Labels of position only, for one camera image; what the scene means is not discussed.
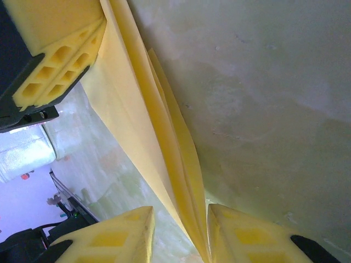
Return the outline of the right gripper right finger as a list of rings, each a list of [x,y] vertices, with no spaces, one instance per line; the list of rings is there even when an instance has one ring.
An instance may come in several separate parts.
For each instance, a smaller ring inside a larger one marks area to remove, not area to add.
[[[208,228],[213,262],[338,262],[292,229],[221,204],[209,204]]]

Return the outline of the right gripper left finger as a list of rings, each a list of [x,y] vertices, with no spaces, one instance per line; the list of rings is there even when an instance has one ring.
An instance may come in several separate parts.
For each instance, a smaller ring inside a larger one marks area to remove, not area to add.
[[[152,206],[139,207],[56,239],[41,262],[151,262]]]

